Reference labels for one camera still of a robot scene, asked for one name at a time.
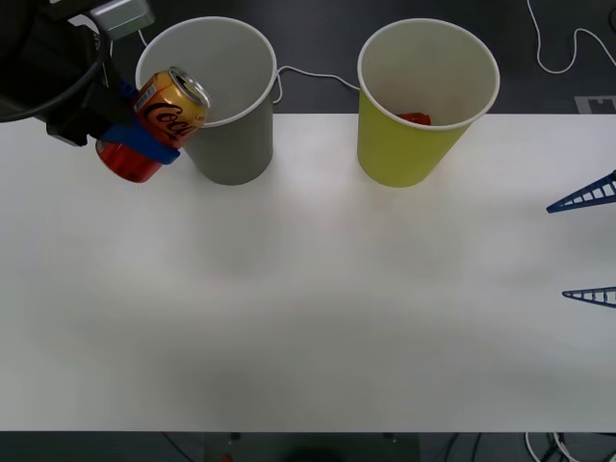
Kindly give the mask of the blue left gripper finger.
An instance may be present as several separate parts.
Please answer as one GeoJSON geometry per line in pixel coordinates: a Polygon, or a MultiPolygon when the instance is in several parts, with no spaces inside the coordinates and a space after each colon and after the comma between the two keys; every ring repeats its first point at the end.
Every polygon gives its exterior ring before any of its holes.
{"type": "Polygon", "coordinates": [[[157,141],[138,122],[131,126],[113,124],[97,140],[97,149],[107,144],[123,144],[139,152],[144,157],[161,165],[172,164],[179,156],[180,151],[157,141]]]}
{"type": "Polygon", "coordinates": [[[119,97],[122,104],[122,107],[126,111],[133,112],[133,106],[135,102],[139,99],[139,91],[130,83],[125,80],[121,80],[121,84],[119,87],[119,97]]]}

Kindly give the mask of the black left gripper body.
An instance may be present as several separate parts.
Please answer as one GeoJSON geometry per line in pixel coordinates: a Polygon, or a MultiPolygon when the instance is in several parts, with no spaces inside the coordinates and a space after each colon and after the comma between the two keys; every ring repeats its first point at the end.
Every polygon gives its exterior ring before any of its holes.
{"type": "Polygon", "coordinates": [[[88,137],[100,139],[113,124],[131,126],[130,111],[121,104],[122,79],[115,71],[102,73],[46,116],[46,133],[73,146],[85,146],[88,137]]]}

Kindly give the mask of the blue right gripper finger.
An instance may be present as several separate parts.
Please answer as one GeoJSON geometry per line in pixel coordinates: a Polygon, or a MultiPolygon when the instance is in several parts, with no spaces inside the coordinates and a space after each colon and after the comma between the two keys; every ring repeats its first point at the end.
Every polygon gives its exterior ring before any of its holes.
{"type": "Polygon", "coordinates": [[[557,200],[547,208],[549,214],[615,202],[615,171],[557,200]]]}
{"type": "Polygon", "coordinates": [[[566,298],[590,303],[607,308],[616,308],[616,287],[601,287],[594,289],[582,289],[563,291],[566,298]]]}

